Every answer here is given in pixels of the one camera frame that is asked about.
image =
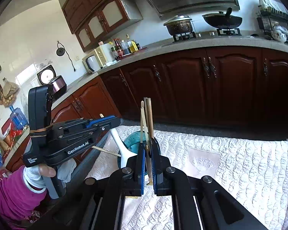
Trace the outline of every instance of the teal container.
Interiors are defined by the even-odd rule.
[[[140,132],[141,131],[136,131],[132,134],[130,134],[124,141],[124,145],[125,147],[130,150],[131,152],[133,153],[136,153],[137,154],[137,150],[139,149],[139,144],[140,144]],[[143,132],[143,142],[146,142],[146,137],[145,137],[145,134]],[[120,169],[121,168],[121,158],[118,157],[117,158],[117,165],[118,165],[118,168]]]

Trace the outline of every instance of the stove burner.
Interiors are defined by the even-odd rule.
[[[235,28],[235,29],[221,29],[221,28],[217,28],[217,32],[218,32],[218,36],[222,36],[222,35],[238,35],[241,36],[240,33],[240,29],[239,28]]]
[[[186,33],[185,34],[181,34],[180,36],[179,35],[174,35],[173,38],[174,38],[173,42],[185,41],[185,40],[196,38],[196,35],[195,35],[195,32],[191,32],[189,34],[186,34]]]

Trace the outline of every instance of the pink sleeve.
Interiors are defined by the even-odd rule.
[[[22,220],[30,216],[33,209],[45,198],[46,191],[37,194],[26,187],[22,176],[24,167],[0,182],[0,214],[3,218]]]

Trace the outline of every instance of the quilted white bedding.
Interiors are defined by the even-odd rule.
[[[124,140],[139,126],[119,126]],[[268,229],[288,226],[288,140],[253,141],[154,131],[161,154],[173,167],[201,178],[208,174]],[[113,139],[105,147],[117,151]],[[88,177],[102,179],[118,169],[117,158],[101,153]],[[145,186],[138,199],[127,198],[122,229],[174,229],[170,196],[157,197]]]

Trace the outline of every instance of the wall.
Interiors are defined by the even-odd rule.
[[[159,18],[146,0],[135,1],[143,16],[143,20],[122,30],[121,32],[112,36],[111,39],[126,39],[126,34],[129,34],[130,37],[135,39],[141,46],[145,46],[156,41],[171,38],[166,27],[163,26],[163,24],[168,21],[168,18]],[[232,15],[243,18],[242,24],[239,27],[241,30],[260,32],[256,20],[256,12],[258,11],[259,5],[258,1],[259,0],[238,0],[240,10],[233,11]],[[194,28],[197,32],[215,30],[215,28],[208,25],[202,17],[203,14],[214,12],[217,13],[218,11],[202,11],[189,14],[193,19]]]
[[[69,53],[76,72],[73,71],[68,56],[56,55],[57,40],[62,42]],[[32,7],[2,26],[0,26],[0,83],[6,77],[15,82],[15,77],[32,63],[52,61],[57,75],[62,75],[67,84],[86,73],[82,63],[85,56],[74,34],[71,34],[58,0],[51,0]],[[36,74],[22,85],[22,90],[28,94],[31,87],[36,86]],[[14,107],[21,106],[19,93]],[[1,127],[8,119],[10,110],[0,105]]]

